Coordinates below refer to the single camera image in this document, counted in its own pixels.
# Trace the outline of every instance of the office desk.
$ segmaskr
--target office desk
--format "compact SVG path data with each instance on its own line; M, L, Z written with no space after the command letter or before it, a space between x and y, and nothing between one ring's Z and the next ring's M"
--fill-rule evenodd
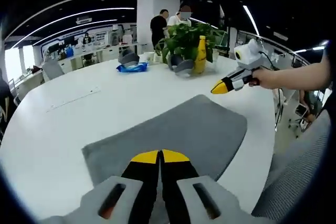
M247 119L246 136L219 183L251 212L265 185L273 154L271 90L245 86L212 95L213 85L237 67L220 57L218 73L180 78L167 65L118 73L116 60L85 67L44 83L22 101L9 122L0 162L13 190L37 218L65 215L93 188L81 152L90 143L153 118L205 94Z

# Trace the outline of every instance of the black shirt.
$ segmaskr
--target black shirt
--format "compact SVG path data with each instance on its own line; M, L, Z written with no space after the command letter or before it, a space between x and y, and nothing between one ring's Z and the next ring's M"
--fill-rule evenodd
M160 39L164 38L163 28L167 26L167 21L162 16L156 16L151 21L152 42L155 46Z

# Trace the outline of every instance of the ceiling light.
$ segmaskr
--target ceiling light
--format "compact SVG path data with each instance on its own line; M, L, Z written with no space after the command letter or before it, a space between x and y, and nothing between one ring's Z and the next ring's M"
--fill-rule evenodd
M318 51L318 50L324 50L324 46L321 47L313 47L314 51Z
M72 15L69 15L69 16L66 16L66 17L63 17L63 18L59 18L59 19L57 19L57 20L54 20L54 21L52 21L52 22L50 22L50 23L48 23L48 24L46 24L46 25L44 25L44 26L41 26L40 28L37 28L36 30L32 31L30 34L26 35L26 36L23 37L21 40L19 40L17 43L15 43L15 44L11 47L11 49L14 48L14 47L16 47L21 41L25 40L25 39L26 39L27 37L29 37L30 35L36 33L37 31L40 31L41 29L43 29L43 28L45 28L45 27L47 27L47 26L49 26L49 25L51 25L51 24L54 24L54 23L59 22L59 21L61 21L61 20L63 20L63 19L66 19L66 18L74 17L74 16L77 16L77 15L85 14L85 13L99 12L99 11L102 11L102 10L134 10L134 8L133 8L133 7L116 7L116 8L104 8L104 9L88 10L88 11L86 11L86 12L75 13L75 14L72 14Z
M301 50L297 50L297 51L294 51L294 52L296 52L296 53L299 53L299 52L307 52L307 50L306 50L306 49L301 49Z
M48 38L50 38L52 36L55 36L57 34L63 33L63 32L68 31L68 30L72 30L72 29L75 29L75 28L78 28L78 27L82 27L82 26L93 25L93 24L98 24L98 23L103 23L103 22L113 22L113 21L117 21L117 19L102 20L102 21L90 22L90 23L87 23L87 24L79 25L79 26L74 26L74 27L65 29L63 31L59 31L59 32L57 32L55 34L49 35L48 37L45 37L45 38L39 40L38 42L34 43L33 46L36 45L36 44L38 44L38 43L40 43L43 40L46 40L46 39L48 39Z
M198 19L196 19L196 18L190 18L191 20L193 20L193 21L196 21L196 22L200 22L200 23L202 23L202 24L206 24L204 21L200 21L200 20L198 20Z
M245 9L245 11L246 11L248 17L250 18L250 20L251 20L251 22L252 22L252 25L253 25L253 27L254 27L254 30L256 31L256 34L257 34L258 36L260 36L260 35L259 35L258 28L257 28L257 25L256 25L256 23L254 22L254 19L253 19L253 17L252 17L252 14L250 13L249 9L247 8L246 5L243 5L243 8Z

